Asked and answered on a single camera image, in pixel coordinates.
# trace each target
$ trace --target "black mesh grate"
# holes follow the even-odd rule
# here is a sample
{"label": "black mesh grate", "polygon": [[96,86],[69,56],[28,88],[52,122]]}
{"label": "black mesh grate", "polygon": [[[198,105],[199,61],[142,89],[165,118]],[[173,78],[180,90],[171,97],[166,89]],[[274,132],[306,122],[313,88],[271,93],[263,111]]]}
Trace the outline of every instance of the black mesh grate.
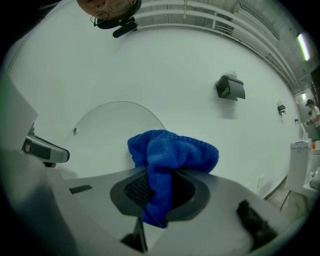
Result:
{"label": "black mesh grate", "polygon": [[147,174],[128,184],[124,188],[124,193],[137,205],[145,207],[153,195],[148,186]]}

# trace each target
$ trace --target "person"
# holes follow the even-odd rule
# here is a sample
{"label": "person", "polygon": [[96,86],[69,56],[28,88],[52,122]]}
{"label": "person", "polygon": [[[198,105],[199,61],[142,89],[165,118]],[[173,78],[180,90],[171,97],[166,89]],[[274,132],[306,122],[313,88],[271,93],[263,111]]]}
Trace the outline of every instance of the person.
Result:
{"label": "person", "polygon": [[308,99],[306,101],[305,106],[308,106],[311,111],[310,119],[312,120],[314,127],[318,133],[318,137],[320,139],[320,110],[319,108],[315,105],[315,102],[312,99]]}
{"label": "person", "polygon": [[100,29],[123,26],[141,7],[141,0],[76,0]]}

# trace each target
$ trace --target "blue towel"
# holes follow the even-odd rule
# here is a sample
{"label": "blue towel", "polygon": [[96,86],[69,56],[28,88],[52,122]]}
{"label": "blue towel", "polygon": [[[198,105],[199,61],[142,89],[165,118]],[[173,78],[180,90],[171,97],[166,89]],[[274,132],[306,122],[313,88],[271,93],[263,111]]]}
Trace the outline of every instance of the blue towel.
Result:
{"label": "blue towel", "polygon": [[128,140],[135,167],[147,166],[147,180],[154,195],[142,219],[156,227],[167,226],[165,217],[173,203],[172,169],[193,169],[209,173],[217,164],[218,150],[203,141],[178,136],[166,130],[150,130]]}

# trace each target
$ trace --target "ceiling light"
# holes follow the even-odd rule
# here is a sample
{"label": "ceiling light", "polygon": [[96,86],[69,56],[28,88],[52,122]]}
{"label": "ceiling light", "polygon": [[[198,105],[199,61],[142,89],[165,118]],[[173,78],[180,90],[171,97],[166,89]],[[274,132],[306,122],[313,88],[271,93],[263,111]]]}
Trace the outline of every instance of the ceiling light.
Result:
{"label": "ceiling light", "polygon": [[310,59],[310,55],[309,55],[309,52],[307,49],[307,44],[306,44],[305,38],[302,34],[298,35],[298,41],[299,41],[299,44],[300,44],[302,52],[303,52],[304,60],[308,61]]}

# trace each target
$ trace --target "wall socket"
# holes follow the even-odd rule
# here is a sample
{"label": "wall socket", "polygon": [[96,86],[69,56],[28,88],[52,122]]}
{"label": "wall socket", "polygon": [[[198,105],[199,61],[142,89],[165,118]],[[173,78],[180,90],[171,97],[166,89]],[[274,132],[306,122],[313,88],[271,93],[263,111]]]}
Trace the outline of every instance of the wall socket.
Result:
{"label": "wall socket", "polygon": [[262,176],[259,178],[258,184],[256,185],[256,188],[257,188],[257,189],[260,188],[260,187],[263,185],[263,183],[264,183],[264,178],[265,178],[264,175],[262,175]]}

